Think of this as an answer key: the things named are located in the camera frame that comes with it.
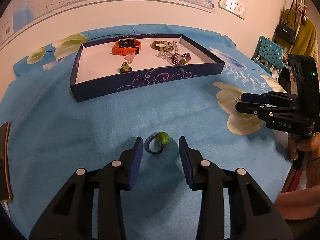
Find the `right hand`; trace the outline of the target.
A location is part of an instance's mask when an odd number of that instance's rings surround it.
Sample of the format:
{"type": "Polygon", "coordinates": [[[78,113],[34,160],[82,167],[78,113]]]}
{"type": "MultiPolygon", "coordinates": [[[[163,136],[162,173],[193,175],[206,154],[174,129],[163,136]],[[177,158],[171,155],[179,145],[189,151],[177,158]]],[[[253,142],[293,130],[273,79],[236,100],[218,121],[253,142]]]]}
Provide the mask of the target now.
{"type": "Polygon", "coordinates": [[[298,150],[302,152],[310,152],[310,161],[319,159],[319,133],[316,133],[314,137],[295,141],[292,134],[289,134],[288,138],[288,153],[292,160],[296,160],[298,157],[298,150]]]}

